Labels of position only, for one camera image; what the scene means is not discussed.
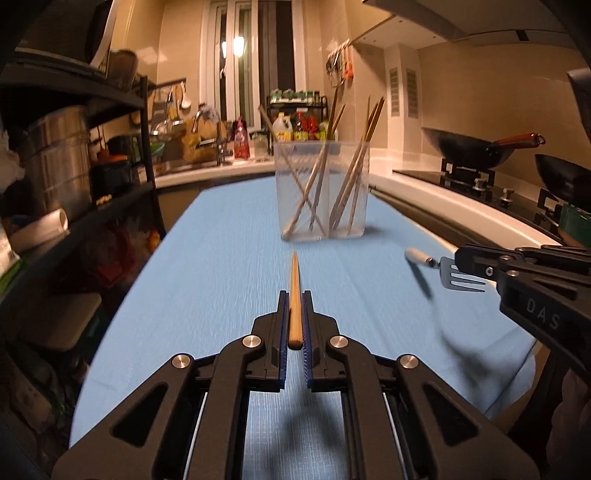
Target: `blue tablecloth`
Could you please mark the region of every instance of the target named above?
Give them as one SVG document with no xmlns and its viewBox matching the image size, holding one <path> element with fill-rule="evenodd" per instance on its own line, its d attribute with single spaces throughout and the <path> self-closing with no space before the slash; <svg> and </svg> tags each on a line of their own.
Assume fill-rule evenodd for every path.
<svg viewBox="0 0 591 480">
<path fill-rule="evenodd" d="M 291 254 L 316 311 L 372 353 L 413 353 L 489 416 L 528 390 L 533 338 L 485 293 L 446 290 L 439 274 L 404 259 L 416 247 L 450 255 L 386 203 L 370 197 L 362 238 L 289 244 L 279 235 L 273 178 L 203 192 L 146 265 L 110 325 L 82 388 L 76 443 L 167 359 L 217 353 L 275 311 L 289 290 Z M 243 478 L 347 478 L 338 394 L 306 390 L 301 352 L 288 355 L 280 394 L 251 395 Z"/>
</svg>

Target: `window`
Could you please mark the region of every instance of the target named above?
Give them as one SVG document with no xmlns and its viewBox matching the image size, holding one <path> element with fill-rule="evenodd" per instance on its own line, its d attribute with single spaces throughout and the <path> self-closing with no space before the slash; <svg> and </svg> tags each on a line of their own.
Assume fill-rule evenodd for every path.
<svg viewBox="0 0 591 480">
<path fill-rule="evenodd" d="M 200 96 L 215 105 L 223 120 L 242 116 L 247 126 L 260 129 L 258 105 L 275 89 L 296 89 L 294 10 L 301 15 L 301 8 L 292 5 L 297 2 L 209 2 L 202 28 Z M 296 21 L 301 25 L 301 18 Z"/>
</svg>

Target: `stainless steel pot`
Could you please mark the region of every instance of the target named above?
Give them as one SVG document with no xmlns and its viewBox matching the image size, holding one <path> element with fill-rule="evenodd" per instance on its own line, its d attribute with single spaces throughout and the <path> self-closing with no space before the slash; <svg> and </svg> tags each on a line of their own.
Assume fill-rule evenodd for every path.
<svg viewBox="0 0 591 480">
<path fill-rule="evenodd" d="M 83 105 L 57 110 L 32 124 L 25 133 L 18 154 L 22 162 L 47 147 L 56 146 L 71 137 L 88 141 L 88 111 Z"/>
<path fill-rule="evenodd" d="M 74 137 L 45 148 L 26 163 L 37 215 L 63 208 L 69 220 L 84 214 L 90 197 L 88 142 Z"/>
</svg>

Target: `spatula handle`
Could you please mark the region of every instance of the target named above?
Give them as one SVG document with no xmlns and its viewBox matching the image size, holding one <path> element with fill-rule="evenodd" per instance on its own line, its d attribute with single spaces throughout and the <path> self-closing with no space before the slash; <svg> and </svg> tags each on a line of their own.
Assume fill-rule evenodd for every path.
<svg viewBox="0 0 591 480">
<path fill-rule="evenodd" d="M 424 265 L 430 268 L 437 268 L 439 266 L 437 260 L 417 248 L 407 248 L 404 251 L 404 258 L 415 265 Z"/>
</svg>

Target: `wok handle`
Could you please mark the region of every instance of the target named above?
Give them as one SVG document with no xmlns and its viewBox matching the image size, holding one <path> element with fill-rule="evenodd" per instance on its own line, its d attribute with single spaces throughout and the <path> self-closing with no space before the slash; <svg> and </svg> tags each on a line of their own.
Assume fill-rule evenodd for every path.
<svg viewBox="0 0 591 480">
<path fill-rule="evenodd" d="M 492 143 L 492 147 L 507 148 L 537 148 L 540 145 L 544 145 L 546 139 L 540 134 L 522 134 L 514 137 L 502 138 Z"/>
</svg>

